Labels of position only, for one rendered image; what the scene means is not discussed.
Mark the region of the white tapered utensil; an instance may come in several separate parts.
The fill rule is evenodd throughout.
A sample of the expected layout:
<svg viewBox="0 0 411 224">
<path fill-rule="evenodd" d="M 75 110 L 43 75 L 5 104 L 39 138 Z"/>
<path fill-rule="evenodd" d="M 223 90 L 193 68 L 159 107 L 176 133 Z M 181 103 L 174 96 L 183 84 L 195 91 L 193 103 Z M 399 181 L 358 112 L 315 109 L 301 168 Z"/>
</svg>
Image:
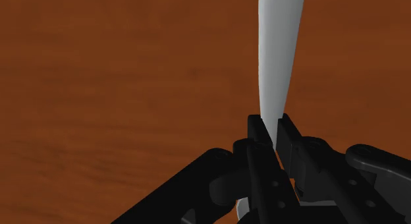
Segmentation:
<svg viewBox="0 0 411 224">
<path fill-rule="evenodd" d="M 294 63 L 304 0 L 258 0 L 260 115 L 275 149 Z"/>
</svg>

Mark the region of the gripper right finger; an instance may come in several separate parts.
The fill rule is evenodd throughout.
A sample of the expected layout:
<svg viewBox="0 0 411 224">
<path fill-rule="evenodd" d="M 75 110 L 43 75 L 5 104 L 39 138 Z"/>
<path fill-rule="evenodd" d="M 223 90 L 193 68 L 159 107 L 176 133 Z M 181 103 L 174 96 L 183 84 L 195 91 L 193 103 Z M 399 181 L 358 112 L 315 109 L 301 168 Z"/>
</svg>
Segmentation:
<svg viewBox="0 0 411 224">
<path fill-rule="evenodd" d="M 278 120 L 276 150 L 301 202 L 335 224 L 411 224 L 411 160 L 367 144 L 345 153 Z"/>
</svg>

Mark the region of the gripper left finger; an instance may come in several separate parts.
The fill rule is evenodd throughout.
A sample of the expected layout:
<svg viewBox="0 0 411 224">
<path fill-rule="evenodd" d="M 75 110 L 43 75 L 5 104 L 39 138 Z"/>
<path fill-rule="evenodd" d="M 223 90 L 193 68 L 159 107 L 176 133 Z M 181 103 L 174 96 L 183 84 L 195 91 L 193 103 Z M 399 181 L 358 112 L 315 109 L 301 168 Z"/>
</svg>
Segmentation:
<svg viewBox="0 0 411 224">
<path fill-rule="evenodd" d="M 259 115 L 233 150 L 212 148 L 111 224 L 214 224 L 247 197 L 238 224 L 298 224 L 300 204 Z"/>
</svg>

